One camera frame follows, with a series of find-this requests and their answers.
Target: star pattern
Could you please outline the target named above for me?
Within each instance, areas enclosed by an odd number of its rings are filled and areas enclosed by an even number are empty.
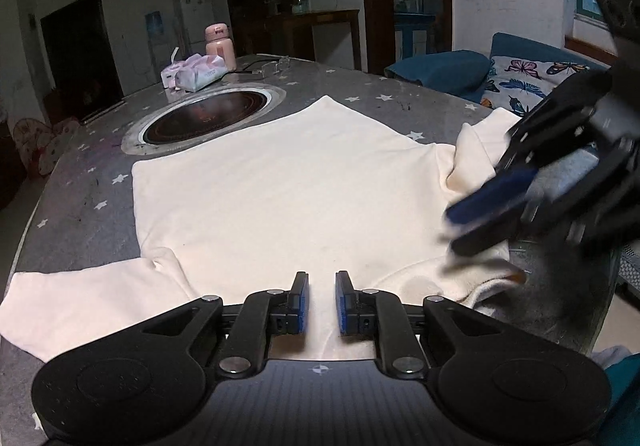
[[[118,175],[117,177],[115,177],[112,181],[111,181],[111,185],[113,186],[114,184],[120,183],[122,182],[124,179],[126,179],[129,175],[123,175],[122,173],[120,175]]]
[[[40,418],[38,417],[38,414],[33,412],[31,414],[31,418],[33,419],[33,423],[35,425],[35,427],[33,429],[34,430],[42,430],[42,423],[40,422]]]
[[[409,139],[413,139],[415,141],[419,141],[420,139],[424,139],[424,137],[422,136],[422,132],[416,133],[415,131],[412,131],[409,135],[407,135],[407,137],[409,137]]]
[[[331,370],[331,368],[329,368],[328,366],[323,365],[322,363],[320,363],[319,365],[314,366],[310,370],[312,372],[314,372],[315,374],[319,374],[320,376],[322,376],[322,374],[325,374],[326,372]]]

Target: butterfly cushion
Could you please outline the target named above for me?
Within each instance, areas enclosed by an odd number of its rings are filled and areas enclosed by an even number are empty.
[[[481,104],[523,117],[567,77],[584,70],[588,66],[567,61],[543,63],[494,56]]]

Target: bottle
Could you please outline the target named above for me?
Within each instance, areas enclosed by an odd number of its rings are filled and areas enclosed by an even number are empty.
[[[220,56],[225,60],[229,72],[236,70],[236,52],[234,42],[229,38],[229,29],[224,23],[207,27],[204,32],[207,41],[207,56]]]

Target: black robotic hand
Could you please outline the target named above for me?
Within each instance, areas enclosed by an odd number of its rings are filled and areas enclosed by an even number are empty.
[[[533,238],[585,255],[640,238],[640,0],[597,1],[618,60],[569,77],[511,128],[495,177],[446,212],[456,254]],[[589,145],[598,164],[572,187],[553,199],[530,193],[540,169]]]

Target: eyeglasses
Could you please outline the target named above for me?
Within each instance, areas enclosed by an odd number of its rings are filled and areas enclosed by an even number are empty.
[[[254,61],[254,63],[248,64],[243,70],[238,70],[239,74],[252,74],[254,76],[261,76],[262,79],[266,79],[267,77],[275,76],[285,70],[288,70],[290,67],[290,59],[289,56],[284,56],[279,60],[269,61],[268,63],[263,64],[260,68],[256,70],[247,70],[249,66],[253,64],[259,63],[260,61]]]

